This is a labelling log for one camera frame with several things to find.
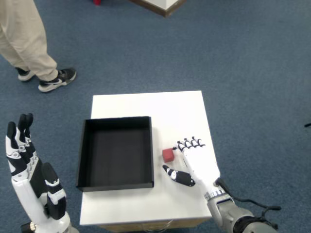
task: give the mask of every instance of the red object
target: red object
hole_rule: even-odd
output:
[[[102,0],[94,0],[95,5],[100,5]]]
[[[165,149],[162,151],[162,153],[163,153],[163,159],[165,163],[171,162],[174,160],[174,154],[173,154],[172,148]]]

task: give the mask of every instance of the blue carpet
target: blue carpet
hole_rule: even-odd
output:
[[[222,176],[234,194],[282,211],[280,232],[309,232],[311,192],[311,2],[189,0],[165,19],[126,0],[37,0],[50,55],[77,79],[49,94],[21,83],[0,58],[0,135],[32,112],[38,155],[50,162],[79,226],[75,174],[93,95],[202,90]],[[0,232],[28,221],[0,143]],[[242,204],[254,213],[260,209]],[[219,233],[213,221],[170,233]]]

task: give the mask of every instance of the shoe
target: shoe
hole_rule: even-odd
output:
[[[40,80],[38,89],[42,92],[53,91],[60,86],[66,86],[71,83],[75,79],[76,75],[77,71],[73,68],[59,70],[57,77],[52,81]]]
[[[15,69],[18,71],[18,79],[22,82],[30,80],[35,75],[31,70],[25,71],[18,67]]]

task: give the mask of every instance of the black box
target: black box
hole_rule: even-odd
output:
[[[78,189],[89,192],[153,186],[151,117],[84,121]]]

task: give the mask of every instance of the khaki pants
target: khaki pants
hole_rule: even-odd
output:
[[[39,79],[56,78],[56,62],[33,0],[0,0],[0,54],[14,67],[31,70]]]

